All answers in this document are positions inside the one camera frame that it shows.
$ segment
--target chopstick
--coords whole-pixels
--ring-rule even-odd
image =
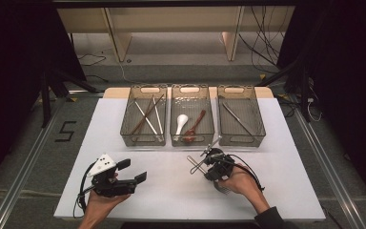
[[[155,104],[153,104],[153,106],[149,109],[149,110],[147,110],[147,112],[145,113],[145,115],[143,115],[143,117],[142,117],[142,119],[141,119],[141,121],[139,121],[138,122],[138,124],[136,124],[136,126],[133,128],[133,130],[130,132],[130,135],[133,135],[135,132],[136,132],[136,130],[138,130],[138,128],[140,127],[140,126],[142,126],[142,124],[143,124],[143,122],[145,121],[145,118],[146,117],[148,117],[148,115],[153,111],[153,108],[154,107],[156,107],[156,104],[162,99],[162,97],[163,97],[163,95],[164,94],[162,94],[157,100],[156,100],[156,102],[155,102]]]

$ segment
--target wrist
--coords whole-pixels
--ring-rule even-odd
[[[257,190],[243,195],[252,204],[258,214],[261,214],[270,209],[269,203],[260,191]]]

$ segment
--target tripod leg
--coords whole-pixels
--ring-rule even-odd
[[[86,89],[90,93],[103,93],[103,92],[97,91],[97,89],[92,87],[91,85],[89,85],[89,84],[87,84],[87,83],[85,83],[81,80],[75,79],[71,75],[69,75],[67,73],[64,73],[60,70],[52,69],[52,73],[55,74],[55,75],[58,75],[62,79],[69,80],[73,84],[75,84],[75,85],[77,85],[77,86],[79,86],[83,89]]]
[[[43,99],[43,125],[42,125],[42,128],[45,128],[51,118],[49,81],[47,79],[46,73],[43,73],[41,75],[41,97]]]
[[[266,80],[263,80],[262,82],[256,84],[256,87],[266,87],[269,84],[275,82],[277,79],[281,78],[282,76],[288,74],[289,72],[291,72],[295,66],[297,65],[297,59],[291,63],[290,65],[288,65],[287,67],[285,67],[284,69],[282,69],[279,73],[276,73],[274,75],[272,75],[271,77],[269,77]]]

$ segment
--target sleeve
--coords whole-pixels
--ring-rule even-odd
[[[298,227],[289,221],[284,221],[278,214],[277,208],[272,207],[254,218],[261,229],[297,229]]]

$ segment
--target wooden spoon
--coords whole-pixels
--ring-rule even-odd
[[[192,142],[194,141],[194,137],[188,137],[186,135],[195,135],[195,128],[197,127],[198,123],[200,123],[201,119],[203,119],[204,115],[206,114],[206,111],[203,110],[200,113],[200,116],[197,118],[197,120],[195,121],[194,125],[191,127],[191,129],[189,129],[183,137],[183,140],[186,142]]]

